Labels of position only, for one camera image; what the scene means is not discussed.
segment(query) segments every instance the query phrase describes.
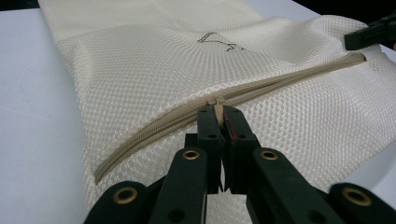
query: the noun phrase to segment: zipper tape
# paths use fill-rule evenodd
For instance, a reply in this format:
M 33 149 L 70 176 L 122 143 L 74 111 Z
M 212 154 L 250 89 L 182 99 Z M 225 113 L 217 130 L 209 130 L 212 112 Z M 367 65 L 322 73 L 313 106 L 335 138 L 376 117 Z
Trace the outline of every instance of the zipper tape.
M 363 54 L 359 52 L 351 52 L 332 62 L 277 77 L 270 77 L 230 87 L 179 106 L 166 115 L 152 121 L 148 126 L 128 139 L 106 160 L 104 160 L 93 174 L 95 184 L 98 184 L 105 175 L 136 153 L 136 151 L 148 146 L 152 142 L 168 135 L 169 133 L 188 125 L 189 123 L 196 121 L 197 111 L 205 105 L 240 105 L 246 101 L 264 95 L 265 93 L 286 87 L 306 78 L 315 77 L 359 63 L 364 63 L 365 61 L 366 58 Z

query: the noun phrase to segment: black clamp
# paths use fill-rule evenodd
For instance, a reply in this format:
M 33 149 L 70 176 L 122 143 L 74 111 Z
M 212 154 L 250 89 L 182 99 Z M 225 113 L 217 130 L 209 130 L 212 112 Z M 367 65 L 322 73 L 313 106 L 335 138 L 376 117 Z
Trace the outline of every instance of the black clamp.
M 312 187 L 281 152 L 261 147 L 243 113 L 226 105 L 199 110 L 198 133 L 186 134 L 166 176 L 148 187 L 112 186 L 84 223 L 205 223 L 207 194 L 219 189 L 247 195 L 255 224 L 396 223 L 396 212 L 367 189 L 339 183 L 326 194 Z
M 396 40 L 396 10 L 368 27 L 344 36 L 346 49 L 363 49 L 385 41 Z

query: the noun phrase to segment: fabric bag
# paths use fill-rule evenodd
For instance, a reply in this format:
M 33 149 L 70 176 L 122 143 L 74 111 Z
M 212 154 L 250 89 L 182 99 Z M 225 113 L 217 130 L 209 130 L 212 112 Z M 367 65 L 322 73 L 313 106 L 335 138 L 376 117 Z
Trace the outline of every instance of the fabric bag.
M 39 4 L 76 86 L 89 208 L 118 182 L 166 175 L 202 105 L 241 109 L 324 191 L 395 140 L 395 63 L 345 50 L 362 22 L 265 19 L 240 0 Z M 245 197 L 209 195 L 206 220 L 250 223 Z

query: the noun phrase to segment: white surface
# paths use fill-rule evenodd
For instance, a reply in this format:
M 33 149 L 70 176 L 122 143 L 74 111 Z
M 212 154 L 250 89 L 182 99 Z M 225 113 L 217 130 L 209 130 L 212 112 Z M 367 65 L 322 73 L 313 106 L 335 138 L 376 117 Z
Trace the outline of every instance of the white surface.
M 318 15 L 290 0 L 246 2 L 265 18 Z M 73 81 L 39 9 L 0 12 L 0 30 L 0 223 L 82 223 L 88 211 Z M 396 206 L 394 147 L 381 155 L 350 180 Z

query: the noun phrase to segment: beige zipper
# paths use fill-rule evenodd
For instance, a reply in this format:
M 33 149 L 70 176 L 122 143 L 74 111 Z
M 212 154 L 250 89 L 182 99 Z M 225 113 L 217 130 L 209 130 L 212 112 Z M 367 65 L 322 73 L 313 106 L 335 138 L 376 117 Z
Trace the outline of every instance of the beige zipper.
M 269 91 L 274 91 L 281 87 L 288 86 L 289 84 L 295 83 L 299 80 L 363 62 L 365 62 L 363 54 L 352 52 L 348 53 L 344 57 L 323 65 L 227 88 L 190 101 L 161 118 L 154 120 L 117 148 L 95 171 L 95 184 L 98 184 L 105 175 L 111 172 L 122 161 L 136 153 L 139 149 L 195 121 L 197 119 L 198 109 L 205 105 L 240 105 Z

